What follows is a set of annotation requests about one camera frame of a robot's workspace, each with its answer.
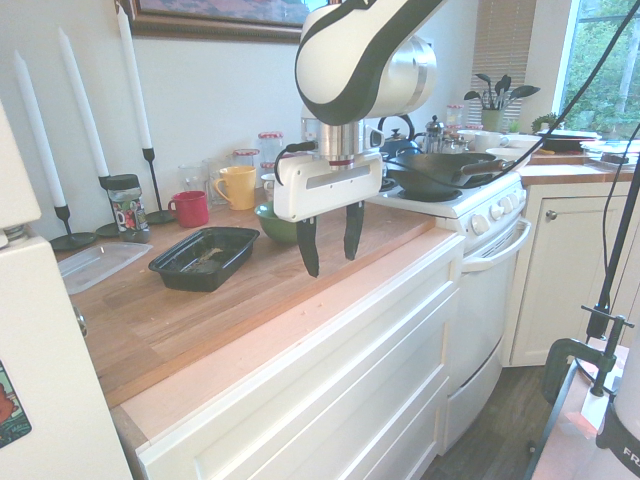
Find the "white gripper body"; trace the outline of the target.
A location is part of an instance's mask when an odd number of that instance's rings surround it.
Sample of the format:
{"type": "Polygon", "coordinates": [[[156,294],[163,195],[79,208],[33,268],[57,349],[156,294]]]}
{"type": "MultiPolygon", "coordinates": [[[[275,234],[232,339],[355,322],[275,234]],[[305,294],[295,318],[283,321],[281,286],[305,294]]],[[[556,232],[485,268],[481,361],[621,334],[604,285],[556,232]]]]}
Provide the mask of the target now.
{"type": "Polygon", "coordinates": [[[328,161],[311,155],[284,158],[274,185],[274,212],[298,222],[366,200],[378,194],[382,167],[378,152],[357,155],[347,170],[332,170],[328,161]]]}

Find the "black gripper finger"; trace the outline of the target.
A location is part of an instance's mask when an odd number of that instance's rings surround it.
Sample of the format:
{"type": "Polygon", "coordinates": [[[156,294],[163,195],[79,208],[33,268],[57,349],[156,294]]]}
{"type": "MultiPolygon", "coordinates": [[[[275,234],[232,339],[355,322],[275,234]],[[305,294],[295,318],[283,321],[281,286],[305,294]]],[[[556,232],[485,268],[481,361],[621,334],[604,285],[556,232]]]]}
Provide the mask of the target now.
{"type": "Polygon", "coordinates": [[[359,201],[346,207],[346,228],[344,253],[348,260],[354,260],[358,250],[364,221],[364,202],[359,201]]]}
{"type": "Polygon", "coordinates": [[[296,223],[296,235],[299,251],[309,275],[319,275],[319,256],[316,247],[317,219],[310,217],[296,223]]]}

